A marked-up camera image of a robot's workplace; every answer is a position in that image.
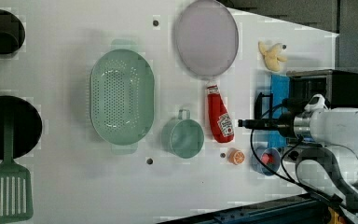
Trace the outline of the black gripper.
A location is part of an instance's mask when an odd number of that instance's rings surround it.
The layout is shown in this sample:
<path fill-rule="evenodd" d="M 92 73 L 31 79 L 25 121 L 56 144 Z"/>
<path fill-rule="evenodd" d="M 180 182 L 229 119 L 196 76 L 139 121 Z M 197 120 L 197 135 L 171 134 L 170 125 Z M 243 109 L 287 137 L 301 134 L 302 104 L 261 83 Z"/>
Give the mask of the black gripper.
<path fill-rule="evenodd" d="M 238 126 L 246 129 L 277 129 L 281 136 L 295 138 L 295 117 L 304 111 L 308 102 L 305 99 L 286 98 L 282 106 L 287 109 L 276 119 L 239 119 Z"/>

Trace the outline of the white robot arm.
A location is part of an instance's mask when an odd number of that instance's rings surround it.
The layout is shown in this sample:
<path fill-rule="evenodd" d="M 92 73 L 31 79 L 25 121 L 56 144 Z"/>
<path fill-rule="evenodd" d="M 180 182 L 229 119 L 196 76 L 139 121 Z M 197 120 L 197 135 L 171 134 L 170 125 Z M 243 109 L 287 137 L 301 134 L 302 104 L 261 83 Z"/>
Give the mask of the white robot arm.
<path fill-rule="evenodd" d="M 307 102 L 283 100 L 281 106 L 287 110 L 277 118 L 240 119 L 238 125 L 293 140 L 281 159 L 295 165 L 296 175 L 281 178 L 358 224 L 358 108 L 330 108 L 321 94 Z"/>

